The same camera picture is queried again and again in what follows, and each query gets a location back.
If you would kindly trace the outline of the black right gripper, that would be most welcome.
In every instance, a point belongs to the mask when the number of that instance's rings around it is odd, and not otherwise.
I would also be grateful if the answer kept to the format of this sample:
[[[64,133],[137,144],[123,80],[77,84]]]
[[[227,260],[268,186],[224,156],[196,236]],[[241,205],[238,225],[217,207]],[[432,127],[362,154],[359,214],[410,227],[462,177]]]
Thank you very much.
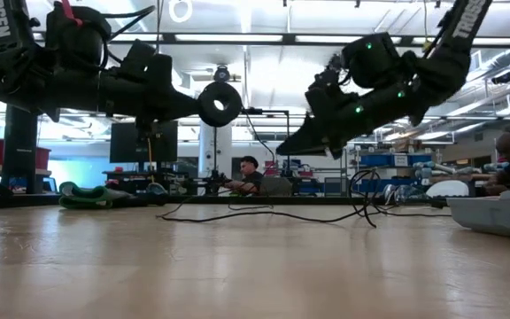
[[[325,92],[310,92],[313,117],[277,148],[282,156],[322,156],[339,159],[350,139],[406,116],[413,97],[405,92],[375,93],[339,105]]]

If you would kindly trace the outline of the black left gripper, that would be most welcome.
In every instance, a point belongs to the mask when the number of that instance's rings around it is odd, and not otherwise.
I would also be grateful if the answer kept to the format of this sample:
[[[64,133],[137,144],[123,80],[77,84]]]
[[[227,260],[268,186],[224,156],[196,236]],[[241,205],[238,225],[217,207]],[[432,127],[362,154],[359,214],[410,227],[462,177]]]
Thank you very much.
[[[198,114],[199,101],[172,84],[172,58],[155,53],[140,82],[119,75],[120,67],[100,74],[98,107],[102,113],[132,116],[138,121],[172,121]]]

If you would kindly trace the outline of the grey laptop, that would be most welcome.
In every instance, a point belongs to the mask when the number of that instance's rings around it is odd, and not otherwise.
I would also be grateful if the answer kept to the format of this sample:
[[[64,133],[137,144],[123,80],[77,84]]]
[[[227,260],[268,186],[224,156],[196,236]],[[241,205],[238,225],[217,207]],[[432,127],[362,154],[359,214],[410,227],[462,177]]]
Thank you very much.
[[[268,197],[290,197],[292,184],[285,177],[264,176],[259,187],[259,194]]]

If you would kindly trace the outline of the white column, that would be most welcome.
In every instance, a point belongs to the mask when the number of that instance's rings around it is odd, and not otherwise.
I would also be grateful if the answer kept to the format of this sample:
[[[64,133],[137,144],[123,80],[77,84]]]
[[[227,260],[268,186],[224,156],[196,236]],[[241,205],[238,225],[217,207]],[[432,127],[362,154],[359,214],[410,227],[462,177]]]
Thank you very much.
[[[198,176],[208,177],[213,170],[232,176],[232,126],[221,128],[200,123]]]

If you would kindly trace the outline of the person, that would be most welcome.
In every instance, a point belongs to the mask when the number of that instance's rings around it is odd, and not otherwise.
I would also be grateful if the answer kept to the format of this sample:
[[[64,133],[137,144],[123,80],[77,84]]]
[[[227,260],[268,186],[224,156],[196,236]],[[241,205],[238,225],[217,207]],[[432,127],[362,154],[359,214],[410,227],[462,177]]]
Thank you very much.
[[[252,156],[244,156],[240,160],[240,172],[243,178],[239,181],[228,180],[224,187],[242,195],[258,194],[264,175],[258,171],[259,163]]]

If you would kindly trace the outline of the shelf with blue bins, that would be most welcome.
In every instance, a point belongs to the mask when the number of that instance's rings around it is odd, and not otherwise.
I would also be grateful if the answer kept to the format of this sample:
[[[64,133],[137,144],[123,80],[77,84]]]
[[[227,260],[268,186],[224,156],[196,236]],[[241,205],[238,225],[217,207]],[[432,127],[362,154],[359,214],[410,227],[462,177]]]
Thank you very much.
[[[352,189],[361,193],[381,193],[387,185],[400,186],[418,184],[417,163],[429,162],[432,156],[427,153],[371,153],[362,152],[355,166],[356,172],[375,170],[378,177],[367,175],[352,182]]]

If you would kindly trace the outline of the black monitor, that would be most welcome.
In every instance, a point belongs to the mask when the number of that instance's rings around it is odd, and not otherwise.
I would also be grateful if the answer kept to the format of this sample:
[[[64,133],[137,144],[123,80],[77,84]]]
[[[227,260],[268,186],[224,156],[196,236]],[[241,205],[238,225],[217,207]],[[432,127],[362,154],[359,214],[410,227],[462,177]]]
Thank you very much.
[[[178,122],[153,122],[140,134],[134,122],[113,123],[110,162],[174,162],[177,160]]]

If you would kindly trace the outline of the black framed ceiling light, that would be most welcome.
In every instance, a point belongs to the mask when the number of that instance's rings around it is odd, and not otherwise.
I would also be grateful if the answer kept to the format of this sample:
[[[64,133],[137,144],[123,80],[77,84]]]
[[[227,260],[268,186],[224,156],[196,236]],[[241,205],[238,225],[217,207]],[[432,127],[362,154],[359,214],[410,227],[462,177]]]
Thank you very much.
[[[279,45],[279,46],[342,46],[359,40],[364,35],[324,35],[324,34],[240,34],[240,33],[164,33],[160,38],[163,44],[234,44],[234,45]],[[473,42],[474,48],[510,49],[510,36],[481,36]]]

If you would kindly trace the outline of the silver blue bundle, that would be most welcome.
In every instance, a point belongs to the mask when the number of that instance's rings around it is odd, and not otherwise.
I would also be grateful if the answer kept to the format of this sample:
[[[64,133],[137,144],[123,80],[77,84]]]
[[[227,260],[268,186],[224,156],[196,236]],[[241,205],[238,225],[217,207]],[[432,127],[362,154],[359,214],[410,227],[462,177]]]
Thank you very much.
[[[412,185],[387,184],[382,191],[385,205],[406,202],[416,191]]]

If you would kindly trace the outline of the black green work glove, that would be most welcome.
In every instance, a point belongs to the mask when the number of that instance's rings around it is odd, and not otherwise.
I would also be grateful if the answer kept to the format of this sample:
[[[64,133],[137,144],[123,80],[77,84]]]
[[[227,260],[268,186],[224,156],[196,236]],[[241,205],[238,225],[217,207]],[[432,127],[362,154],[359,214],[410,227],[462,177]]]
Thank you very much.
[[[61,198],[59,204],[65,209],[115,209],[143,206],[164,206],[166,197],[127,197],[116,199],[100,199],[98,201],[81,201],[76,198]]]
[[[89,203],[114,201],[120,198],[132,197],[130,193],[110,189],[104,185],[94,188],[82,188],[74,182],[61,183],[58,190],[63,198]]]

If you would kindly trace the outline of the wooden work table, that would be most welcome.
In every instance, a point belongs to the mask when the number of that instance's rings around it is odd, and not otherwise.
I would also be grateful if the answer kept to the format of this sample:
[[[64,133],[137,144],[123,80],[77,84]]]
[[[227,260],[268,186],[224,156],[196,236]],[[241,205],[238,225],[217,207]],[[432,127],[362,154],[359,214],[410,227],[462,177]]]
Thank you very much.
[[[424,179],[422,183],[430,187],[434,183],[445,180],[458,180],[466,183],[469,187],[468,197],[483,197],[486,195],[484,185],[493,177],[493,174],[468,174],[468,175],[437,175]]]

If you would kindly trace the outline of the grey plastic tool case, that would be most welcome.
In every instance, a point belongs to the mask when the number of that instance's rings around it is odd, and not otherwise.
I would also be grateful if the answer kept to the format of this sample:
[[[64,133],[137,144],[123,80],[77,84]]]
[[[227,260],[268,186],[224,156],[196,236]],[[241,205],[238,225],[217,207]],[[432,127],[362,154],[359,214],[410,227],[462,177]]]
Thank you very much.
[[[454,221],[473,231],[510,237],[510,191],[498,197],[448,198]]]

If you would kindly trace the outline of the black metal frame stand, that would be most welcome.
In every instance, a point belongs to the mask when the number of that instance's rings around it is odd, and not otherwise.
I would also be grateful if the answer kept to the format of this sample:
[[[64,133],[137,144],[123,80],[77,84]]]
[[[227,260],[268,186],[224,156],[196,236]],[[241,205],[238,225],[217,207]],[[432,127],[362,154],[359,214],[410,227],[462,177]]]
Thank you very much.
[[[276,168],[276,154],[275,154],[275,151],[272,151],[268,146],[267,144],[260,138],[259,136],[259,133],[257,132],[257,130],[255,129],[254,125],[253,125],[253,122],[251,120],[251,116],[252,115],[261,115],[263,114],[265,111],[263,109],[260,109],[260,108],[253,108],[253,107],[250,107],[250,108],[247,108],[247,109],[243,109],[242,110],[242,114],[245,115],[246,117],[246,120],[248,122],[248,124],[250,125],[251,129],[252,129],[252,133],[255,137],[255,139],[270,153],[271,155],[271,158],[272,158],[272,164],[270,166],[267,166],[265,168],[265,170],[263,172],[260,172],[262,173],[264,176],[268,176],[267,175],[267,172],[269,170],[271,170],[272,168]],[[211,180],[211,186],[213,188],[215,188],[216,190],[219,189],[219,187],[224,187],[224,184],[228,181],[228,180],[234,180],[234,179],[228,179],[223,173],[220,173],[220,174],[216,174],[212,180]],[[238,196],[262,196],[260,195],[259,193],[258,194],[249,194],[249,195],[242,195],[240,193],[237,193],[237,192],[234,192],[230,189],[227,189],[225,188],[227,191],[231,192],[231,193],[234,193]]]

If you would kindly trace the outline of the black table frame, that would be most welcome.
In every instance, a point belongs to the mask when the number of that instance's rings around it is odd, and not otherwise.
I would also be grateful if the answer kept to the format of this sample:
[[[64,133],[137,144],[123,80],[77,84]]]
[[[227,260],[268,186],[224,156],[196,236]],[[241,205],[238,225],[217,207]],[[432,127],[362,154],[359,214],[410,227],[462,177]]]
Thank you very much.
[[[58,194],[15,194],[12,197],[0,197],[0,208],[14,208],[23,206],[56,206]],[[168,204],[232,204],[232,205],[272,205],[272,206],[343,206],[375,204],[385,205],[382,198],[341,198],[341,197],[206,197],[206,196],[162,196],[161,201]]]

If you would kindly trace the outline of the black vertical post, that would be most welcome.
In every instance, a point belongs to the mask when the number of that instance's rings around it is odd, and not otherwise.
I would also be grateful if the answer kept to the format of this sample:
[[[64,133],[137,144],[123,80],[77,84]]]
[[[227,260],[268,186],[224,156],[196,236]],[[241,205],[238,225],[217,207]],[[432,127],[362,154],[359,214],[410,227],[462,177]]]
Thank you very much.
[[[26,181],[26,194],[36,194],[37,116],[7,105],[4,126],[2,184],[10,186],[12,178]]]

